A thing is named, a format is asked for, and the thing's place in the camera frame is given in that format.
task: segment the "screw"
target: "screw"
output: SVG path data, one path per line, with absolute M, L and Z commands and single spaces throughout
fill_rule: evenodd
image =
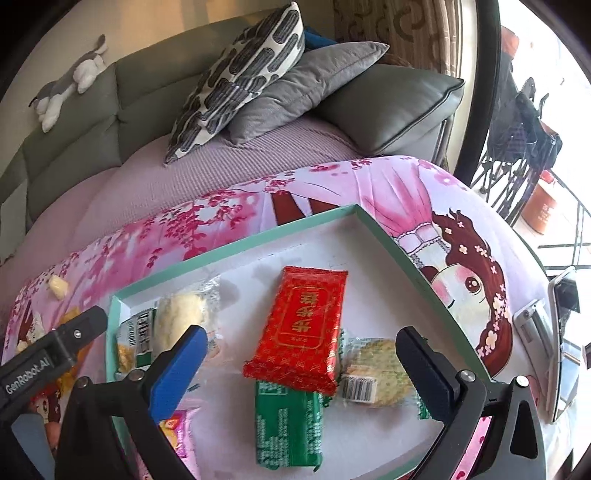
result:
M 127 378 L 129 378 L 132 382 L 139 382 L 144 377 L 145 372 L 141 368 L 136 368 L 129 372 Z
M 77 388 L 86 388 L 88 386 L 88 383 L 90 382 L 88 377 L 80 377 L 78 380 L 76 380 L 76 387 Z
M 517 377 L 515 377 L 515 383 L 522 388 L 530 386 L 530 381 L 527 380 L 527 377 L 524 377 L 523 375 L 517 375 Z
M 462 370 L 460 372 L 460 377 L 464 382 L 474 382 L 474 380 L 476 380 L 474 372 L 470 372 L 469 370 Z

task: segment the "plastic wrapper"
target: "plastic wrapper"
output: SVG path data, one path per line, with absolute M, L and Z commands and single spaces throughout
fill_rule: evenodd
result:
M 270 470 L 322 463 L 320 393 L 256 382 L 256 462 Z
M 160 428 L 170 445 L 197 480 L 200 480 L 201 476 L 199 475 L 199 466 L 191 433 L 191 420 L 199 408 L 199 404 L 195 401 L 187 402 L 183 399 L 178 409 L 174 411 L 173 416 L 160 422 Z M 144 461 L 137 452 L 135 460 L 138 466 L 139 480 L 152 480 Z
M 191 325 L 207 332 L 210 348 L 207 358 L 219 353 L 216 340 L 219 310 L 219 277 L 186 287 L 158 302 L 154 321 L 154 353 L 170 350 Z
M 115 378 L 121 380 L 135 368 L 148 369 L 190 325 L 199 325 L 207 332 L 209 344 L 203 366 L 229 361 L 222 355 L 222 350 L 226 353 L 227 349 L 217 327 L 218 310 L 219 277 L 215 277 L 167 295 L 160 299 L 157 308 L 133 315 L 117 330 L 119 367 Z
M 247 378 L 334 395 L 346 271 L 285 267 Z
M 417 392 L 390 338 L 349 338 L 343 348 L 339 397 L 347 403 L 386 407 L 412 402 Z

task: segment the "blue cloth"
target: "blue cloth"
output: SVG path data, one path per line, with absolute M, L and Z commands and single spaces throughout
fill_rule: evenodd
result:
M 337 43 L 331 38 L 323 37 L 310 30 L 304 30 L 304 38 L 306 39 L 306 50 L 316 50 L 317 48 L 328 47 Z

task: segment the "cartoon girl print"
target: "cartoon girl print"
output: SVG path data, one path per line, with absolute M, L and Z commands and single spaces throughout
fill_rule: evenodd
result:
M 421 271 L 494 376 L 509 361 L 513 347 L 503 271 L 472 220 L 461 211 L 433 212 L 433 223 L 450 245 L 446 266 L 440 271 L 433 266 Z
M 430 282 L 464 330 L 492 377 L 513 346 L 505 277 L 491 248 L 461 211 L 439 215 L 431 206 L 416 162 L 385 171 L 386 196 L 364 197 L 372 214 Z

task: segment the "cartoon eye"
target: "cartoon eye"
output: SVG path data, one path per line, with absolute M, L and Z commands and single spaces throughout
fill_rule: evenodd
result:
M 466 290 L 472 294 L 478 293 L 482 288 L 480 281 L 476 277 L 468 277 L 464 283 Z

